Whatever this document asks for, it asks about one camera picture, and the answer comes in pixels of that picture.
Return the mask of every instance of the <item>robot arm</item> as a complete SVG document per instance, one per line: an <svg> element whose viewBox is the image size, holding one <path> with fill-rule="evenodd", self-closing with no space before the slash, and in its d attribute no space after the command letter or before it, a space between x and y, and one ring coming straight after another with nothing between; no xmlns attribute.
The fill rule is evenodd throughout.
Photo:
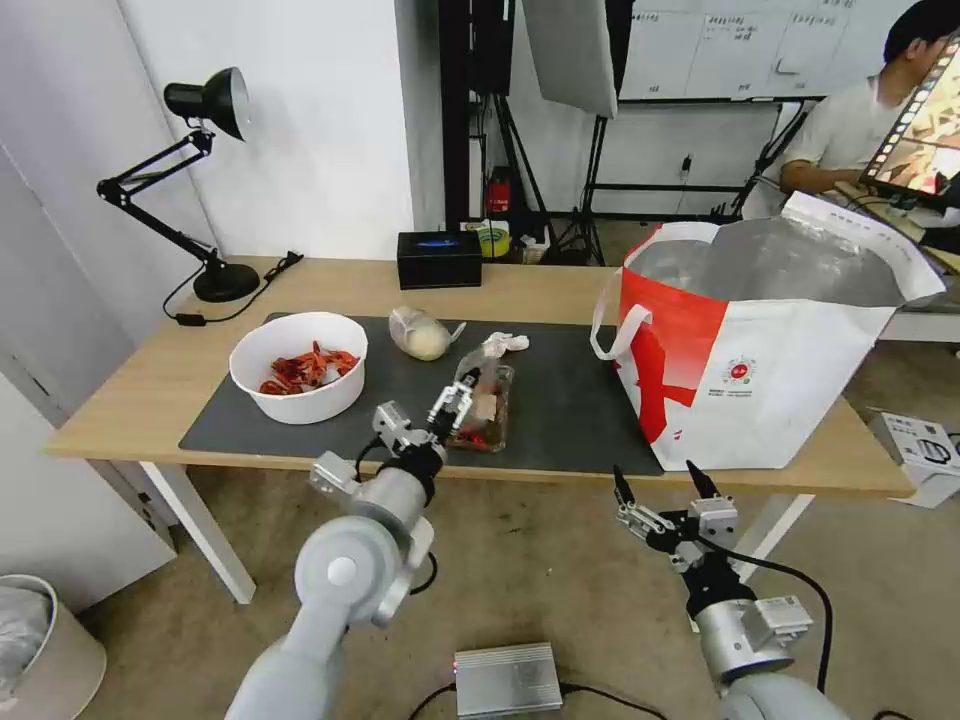
<svg viewBox="0 0 960 720"><path fill-rule="evenodd" d="M687 613L697 624L724 720L849 720L813 686L775 674L793 664L790 647L813 624L793 596L758 600L722 553L733 544L737 510L693 463L687 467L700 497L687 510L656 513L638 505L614 467L617 520L648 547L670 556L690 593Z"/></svg>
<svg viewBox="0 0 960 720"><path fill-rule="evenodd" d="M338 682L340 641L351 625L385 627L410 592L433 543L423 509L446 461L444 444L470 409L478 372L444 389L427 429L393 402L380 405L373 429L393 457L368 482L332 452L314 463L310 483L347 515L313 532L297 557L301 607L290 631L247 672L227 720L321 720Z"/></svg>

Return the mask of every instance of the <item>wooden table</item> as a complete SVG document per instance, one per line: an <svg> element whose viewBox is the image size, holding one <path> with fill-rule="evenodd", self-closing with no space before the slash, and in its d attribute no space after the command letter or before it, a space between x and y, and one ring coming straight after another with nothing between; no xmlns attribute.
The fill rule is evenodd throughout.
<svg viewBox="0 0 960 720"><path fill-rule="evenodd" d="M275 258L236 259L261 274L276 262ZM220 454L178 447L223 380L230 351L245 333L273 312L322 309L386 316L401 304L422 307L438 318L589 325L596 298L612 272L612 268L487 265L481 288L401 292L392 262L304 260L234 320L202 328L173 322L164 325L60 429L47 450L67 457L141 463L237 600L249 602L254 583L181 466L309 470L314 458ZM210 317L226 315L242 302L207 305L203 311ZM190 300L183 309L199 306L198 301ZM362 466L365 472L375 468L376 463ZM905 497L913 491L843 399L785 470L712 475L725 491L773 494L759 521L738 545L742 551L759 555L769 552L815 494ZM606 475L479 467L447 467L441 477L610 482ZM631 479L667 487L688 487L690 483L682 473Z"/></svg>

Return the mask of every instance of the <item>dark gray mat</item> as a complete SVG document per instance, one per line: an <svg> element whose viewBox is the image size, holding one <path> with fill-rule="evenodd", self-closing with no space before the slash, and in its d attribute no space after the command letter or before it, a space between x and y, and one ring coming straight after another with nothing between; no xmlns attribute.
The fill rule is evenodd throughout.
<svg viewBox="0 0 960 720"><path fill-rule="evenodd" d="M606 473L619 463L629 475L663 472L640 434L611 364L594 357L588 327L471 321L447 355L425 363L393 344L386 318L354 320L366 330L370 347L363 393L346 411L315 425L284 425L264 415L227 374L180 447L309 458L333 450L354 458L373 436L377 405L396 400L414 426L422 427L460 358L499 330L530 338L528 350L504 358L504 364L516 370L507 446L493 454L451 448L450 465ZM453 328L457 322L445 324ZM602 329L604 343L609 344L613 330ZM369 459L381 459L381 453L371 452Z"/></svg>

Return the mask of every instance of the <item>white shopping bag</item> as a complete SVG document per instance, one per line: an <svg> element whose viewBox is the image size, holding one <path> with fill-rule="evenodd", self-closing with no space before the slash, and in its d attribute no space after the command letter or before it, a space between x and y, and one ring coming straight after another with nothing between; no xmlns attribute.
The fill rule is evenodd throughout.
<svg viewBox="0 0 960 720"><path fill-rule="evenodd" d="M618 280L620 326L604 350ZM894 311L943 290L895 230L795 194L779 218L659 228L602 292L591 343L665 470L781 468Z"/></svg>

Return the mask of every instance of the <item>man's arm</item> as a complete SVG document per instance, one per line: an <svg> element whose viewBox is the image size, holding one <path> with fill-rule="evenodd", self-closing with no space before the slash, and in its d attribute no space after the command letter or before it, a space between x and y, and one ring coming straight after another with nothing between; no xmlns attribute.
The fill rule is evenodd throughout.
<svg viewBox="0 0 960 720"><path fill-rule="evenodd" d="M840 130L839 126L847 121L842 107L841 96L831 96L819 103L784 152L780 189L787 195L796 190L812 194L827 192L837 182L856 183L860 179L860 170L824 170L819 167L827 147Z"/></svg>
<svg viewBox="0 0 960 720"><path fill-rule="evenodd" d="M838 182L856 185L862 174L862 170L823 170L809 160L794 160L780 171L780 189L787 194L799 190L815 195L833 190Z"/></svg>

